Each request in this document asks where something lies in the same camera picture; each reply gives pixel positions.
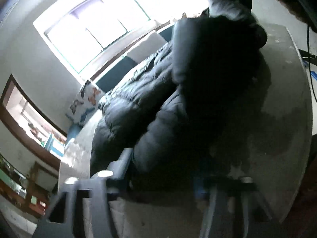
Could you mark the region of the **wooden cabinet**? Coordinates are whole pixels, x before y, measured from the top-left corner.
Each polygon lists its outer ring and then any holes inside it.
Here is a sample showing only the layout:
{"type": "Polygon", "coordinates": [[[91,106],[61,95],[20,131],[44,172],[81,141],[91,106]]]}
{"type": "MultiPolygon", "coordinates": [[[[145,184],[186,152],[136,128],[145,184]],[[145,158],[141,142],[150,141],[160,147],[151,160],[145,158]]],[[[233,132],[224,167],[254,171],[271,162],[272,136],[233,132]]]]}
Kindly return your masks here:
{"type": "Polygon", "coordinates": [[[58,176],[38,162],[22,174],[1,156],[1,195],[22,212],[40,218],[46,213],[58,176]]]}

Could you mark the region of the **wooden door frame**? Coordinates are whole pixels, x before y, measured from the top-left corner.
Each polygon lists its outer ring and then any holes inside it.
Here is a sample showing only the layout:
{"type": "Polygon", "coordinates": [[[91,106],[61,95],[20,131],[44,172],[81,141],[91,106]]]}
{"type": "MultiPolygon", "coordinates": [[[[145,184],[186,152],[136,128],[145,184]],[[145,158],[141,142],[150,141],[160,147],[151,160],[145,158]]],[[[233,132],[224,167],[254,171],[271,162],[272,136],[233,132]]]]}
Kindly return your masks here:
{"type": "Polygon", "coordinates": [[[67,132],[44,115],[13,75],[1,94],[1,122],[27,151],[59,170],[67,132]]]}

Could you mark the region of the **butterfly pillow upright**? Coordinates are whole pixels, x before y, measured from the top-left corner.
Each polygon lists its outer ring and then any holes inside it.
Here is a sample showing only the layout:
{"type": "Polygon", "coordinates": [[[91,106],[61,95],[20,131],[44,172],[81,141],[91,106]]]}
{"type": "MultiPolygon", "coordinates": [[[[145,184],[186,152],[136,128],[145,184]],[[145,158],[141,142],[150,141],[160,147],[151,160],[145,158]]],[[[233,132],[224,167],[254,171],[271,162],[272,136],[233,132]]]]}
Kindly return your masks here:
{"type": "Polygon", "coordinates": [[[66,117],[73,124],[84,126],[98,110],[98,103],[105,93],[91,80],[80,88],[66,110],[66,117]]]}

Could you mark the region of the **black puffer jacket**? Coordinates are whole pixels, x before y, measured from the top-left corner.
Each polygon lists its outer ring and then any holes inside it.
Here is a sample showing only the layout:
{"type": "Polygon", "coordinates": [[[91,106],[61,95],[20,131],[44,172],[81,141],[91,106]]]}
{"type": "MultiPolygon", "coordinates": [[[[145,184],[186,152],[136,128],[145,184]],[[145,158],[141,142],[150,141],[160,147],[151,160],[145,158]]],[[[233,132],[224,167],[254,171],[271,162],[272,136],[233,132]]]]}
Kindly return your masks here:
{"type": "Polygon", "coordinates": [[[187,190],[202,172],[222,125],[231,87],[247,101],[252,78],[247,65],[237,81],[223,82],[223,68],[245,48],[256,55],[266,32],[243,0],[208,0],[196,18],[179,20],[170,42],[145,65],[128,73],[99,103],[103,113],[92,140],[90,173],[105,170],[131,148],[128,178],[136,192],[187,190]]]}

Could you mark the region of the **green framed window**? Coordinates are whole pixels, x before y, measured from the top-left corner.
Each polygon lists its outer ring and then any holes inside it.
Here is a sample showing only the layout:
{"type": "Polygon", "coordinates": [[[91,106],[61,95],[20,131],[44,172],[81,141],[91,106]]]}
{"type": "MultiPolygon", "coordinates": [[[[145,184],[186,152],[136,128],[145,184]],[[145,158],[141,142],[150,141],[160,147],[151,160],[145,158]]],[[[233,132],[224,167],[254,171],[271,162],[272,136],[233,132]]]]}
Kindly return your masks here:
{"type": "Polygon", "coordinates": [[[58,0],[33,25],[62,64],[83,77],[116,41],[157,22],[137,0],[58,0]]]}

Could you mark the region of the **grey cushion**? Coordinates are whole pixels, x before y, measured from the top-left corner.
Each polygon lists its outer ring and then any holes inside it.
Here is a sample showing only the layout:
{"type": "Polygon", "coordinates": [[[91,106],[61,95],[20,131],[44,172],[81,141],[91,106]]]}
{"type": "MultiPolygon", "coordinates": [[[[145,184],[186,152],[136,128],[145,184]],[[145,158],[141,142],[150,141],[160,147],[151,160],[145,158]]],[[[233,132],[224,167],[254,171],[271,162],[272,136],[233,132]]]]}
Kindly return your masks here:
{"type": "Polygon", "coordinates": [[[137,44],[131,47],[126,56],[131,58],[136,63],[140,63],[150,55],[159,50],[167,41],[156,31],[151,31],[137,44]]]}

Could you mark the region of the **blue slipper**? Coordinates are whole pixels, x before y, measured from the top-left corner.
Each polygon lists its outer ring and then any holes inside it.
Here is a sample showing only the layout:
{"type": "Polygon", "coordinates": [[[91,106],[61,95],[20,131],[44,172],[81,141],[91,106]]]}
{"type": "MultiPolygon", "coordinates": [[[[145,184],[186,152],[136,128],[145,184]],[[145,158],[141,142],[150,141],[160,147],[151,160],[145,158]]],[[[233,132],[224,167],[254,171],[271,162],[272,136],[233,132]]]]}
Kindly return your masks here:
{"type": "Polygon", "coordinates": [[[317,81],[317,73],[315,71],[311,70],[310,75],[317,81]]]}

